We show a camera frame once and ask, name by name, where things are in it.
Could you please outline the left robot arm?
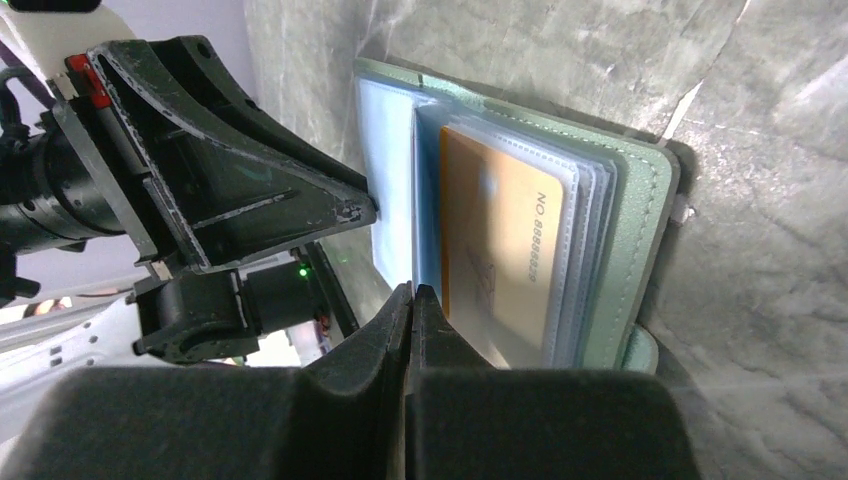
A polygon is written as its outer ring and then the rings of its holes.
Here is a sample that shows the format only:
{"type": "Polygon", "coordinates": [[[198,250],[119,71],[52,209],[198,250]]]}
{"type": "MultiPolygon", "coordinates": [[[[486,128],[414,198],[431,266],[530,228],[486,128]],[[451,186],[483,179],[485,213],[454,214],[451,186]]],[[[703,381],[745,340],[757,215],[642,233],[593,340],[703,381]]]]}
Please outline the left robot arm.
{"type": "Polygon", "coordinates": [[[20,256],[127,235],[148,276],[1,363],[1,436],[78,368],[212,363],[348,305],[319,246],[372,224],[366,178],[263,112],[202,36],[64,55],[32,136],[1,92],[1,301],[33,297],[20,256]]]}

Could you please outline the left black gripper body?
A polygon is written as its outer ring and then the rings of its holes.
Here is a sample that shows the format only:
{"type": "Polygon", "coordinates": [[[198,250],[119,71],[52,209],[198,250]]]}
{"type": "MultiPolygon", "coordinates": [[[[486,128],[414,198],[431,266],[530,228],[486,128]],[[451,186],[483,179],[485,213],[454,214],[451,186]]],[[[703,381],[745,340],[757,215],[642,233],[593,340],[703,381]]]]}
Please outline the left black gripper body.
{"type": "MultiPolygon", "coordinates": [[[[19,276],[22,255],[80,252],[93,239],[128,236],[118,229],[54,108],[43,112],[42,131],[33,135],[15,94],[8,86],[1,89],[3,304],[40,289],[37,281],[19,276]]],[[[149,275],[127,299],[139,315],[138,333],[129,343],[136,355],[196,364],[253,353],[261,336],[302,323],[315,322],[319,333],[331,325],[325,285],[332,272],[317,240],[212,273],[157,273],[140,264],[149,275]]]]}

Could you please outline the green card holder wallet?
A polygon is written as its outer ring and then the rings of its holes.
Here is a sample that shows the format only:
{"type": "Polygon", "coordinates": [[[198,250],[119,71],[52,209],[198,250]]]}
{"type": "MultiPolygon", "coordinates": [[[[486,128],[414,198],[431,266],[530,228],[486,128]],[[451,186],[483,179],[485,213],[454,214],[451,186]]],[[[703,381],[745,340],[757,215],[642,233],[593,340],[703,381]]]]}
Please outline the green card holder wallet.
{"type": "Polygon", "coordinates": [[[501,368],[654,373],[636,325],[680,164],[669,150],[371,59],[355,67],[373,263],[435,290],[501,368]]]}

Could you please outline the orange credit card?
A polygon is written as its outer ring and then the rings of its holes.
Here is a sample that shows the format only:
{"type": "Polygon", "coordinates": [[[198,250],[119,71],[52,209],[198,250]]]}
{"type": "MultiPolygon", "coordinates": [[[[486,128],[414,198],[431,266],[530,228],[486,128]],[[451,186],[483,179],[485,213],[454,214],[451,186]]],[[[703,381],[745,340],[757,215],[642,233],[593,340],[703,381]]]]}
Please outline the orange credit card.
{"type": "Polygon", "coordinates": [[[540,366],[567,190],[466,125],[439,140],[448,320],[492,364],[540,366]]]}

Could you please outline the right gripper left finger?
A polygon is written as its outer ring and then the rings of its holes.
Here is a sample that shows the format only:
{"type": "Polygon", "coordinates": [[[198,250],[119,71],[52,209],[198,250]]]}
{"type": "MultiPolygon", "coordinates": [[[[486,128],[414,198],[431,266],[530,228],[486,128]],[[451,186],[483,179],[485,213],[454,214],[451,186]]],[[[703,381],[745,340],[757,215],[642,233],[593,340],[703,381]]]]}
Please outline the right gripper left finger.
{"type": "Polygon", "coordinates": [[[413,289],[302,368],[90,367],[46,395],[5,479],[400,479],[413,289]]]}

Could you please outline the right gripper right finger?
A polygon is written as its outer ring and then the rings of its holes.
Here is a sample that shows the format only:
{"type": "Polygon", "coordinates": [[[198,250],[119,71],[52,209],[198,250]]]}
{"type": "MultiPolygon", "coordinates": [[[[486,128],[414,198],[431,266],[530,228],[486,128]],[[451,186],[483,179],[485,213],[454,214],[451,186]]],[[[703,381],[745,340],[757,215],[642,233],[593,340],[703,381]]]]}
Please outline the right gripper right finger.
{"type": "Polygon", "coordinates": [[[696,479],[689,436],[654,376],[498,369],[447,321],[434,289],[411,312],[411,479],[696,479]]]}

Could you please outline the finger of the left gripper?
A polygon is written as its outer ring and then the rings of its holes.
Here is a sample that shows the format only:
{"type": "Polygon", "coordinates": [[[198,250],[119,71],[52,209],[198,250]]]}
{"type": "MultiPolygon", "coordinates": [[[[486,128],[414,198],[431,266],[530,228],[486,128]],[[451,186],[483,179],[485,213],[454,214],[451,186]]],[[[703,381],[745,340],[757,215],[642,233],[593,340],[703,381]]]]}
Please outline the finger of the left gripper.
{"type": "Polygon", "coordinates": [[[374,223],[366,178],[266,114],[203,36],[67,56],[55,118],[157,273],[212,273],[374,223]]]}

